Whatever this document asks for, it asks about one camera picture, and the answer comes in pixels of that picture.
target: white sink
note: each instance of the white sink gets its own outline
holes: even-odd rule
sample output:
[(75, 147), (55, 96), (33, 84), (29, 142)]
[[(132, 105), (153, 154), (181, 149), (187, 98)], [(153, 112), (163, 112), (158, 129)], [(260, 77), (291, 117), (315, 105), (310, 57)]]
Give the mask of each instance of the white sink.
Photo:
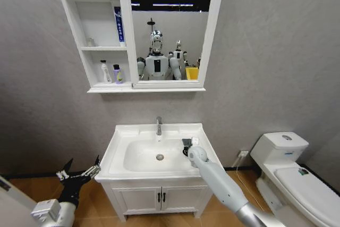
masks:
[(183, 138), (198, 137), (208, 158), (222, 166), (201, 123), (162, 124), (161, 129), (158, 136), (155, 124), (117, 125), (96, 180), (199, 177), (199, 170), (182, 152)]

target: toilet lid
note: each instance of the toilet lid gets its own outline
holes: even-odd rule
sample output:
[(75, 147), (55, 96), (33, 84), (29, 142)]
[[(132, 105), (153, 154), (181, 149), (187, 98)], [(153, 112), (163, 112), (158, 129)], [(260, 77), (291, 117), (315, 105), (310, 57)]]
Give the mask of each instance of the toilet lid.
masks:
[(340, 197), (302, 167), (278, 169), (275, 176), (312, 215), (325, 224), (340, 226)]

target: gray wall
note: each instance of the gray wall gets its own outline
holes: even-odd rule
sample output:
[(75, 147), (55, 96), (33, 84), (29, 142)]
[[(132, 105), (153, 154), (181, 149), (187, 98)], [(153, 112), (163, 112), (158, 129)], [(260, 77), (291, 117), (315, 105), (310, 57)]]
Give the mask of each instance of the gray wall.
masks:
[(340, 0), (222, 0), (205, 93), (88, 95), (60, 0), (0, 0), (0, 172), (83, 169), (116, 124), (161, 115), (202, 122), (224, 166), (290, 130), (310, 142), (303, 162), (339, 173), (339, 35)]

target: faucet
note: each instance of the faucet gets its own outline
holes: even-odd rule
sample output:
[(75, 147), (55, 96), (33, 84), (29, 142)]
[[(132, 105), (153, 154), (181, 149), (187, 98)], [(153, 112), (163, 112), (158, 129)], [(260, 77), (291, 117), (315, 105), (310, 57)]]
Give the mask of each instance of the faucet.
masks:
[(161, 133), (162, 132), (162, 127), (161, 127), (162, 124), (163, 124), (162, 123), (162, 117), (160, 117), (160, 116), (156, 117), (156, 125), (157, 125), (156, 134), (158, 136), (162, 135), (162, 133)]

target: sink cabinet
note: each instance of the sink cabinet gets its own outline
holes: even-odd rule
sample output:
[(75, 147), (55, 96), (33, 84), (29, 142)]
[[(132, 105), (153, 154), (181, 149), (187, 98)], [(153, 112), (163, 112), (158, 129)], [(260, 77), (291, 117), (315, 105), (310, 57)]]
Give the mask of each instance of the sink cabinet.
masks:
[(102, 182), (121, 221), (135, 214), (193, 212), (199, 218), (212, 192), (199, 178)]
[(183, 154), (182, 139), (198, 138), (222, 167), (201, 123), (117, 125), (95, 179), (117, 216), (192, 212), (199, 218), (213, 193)]

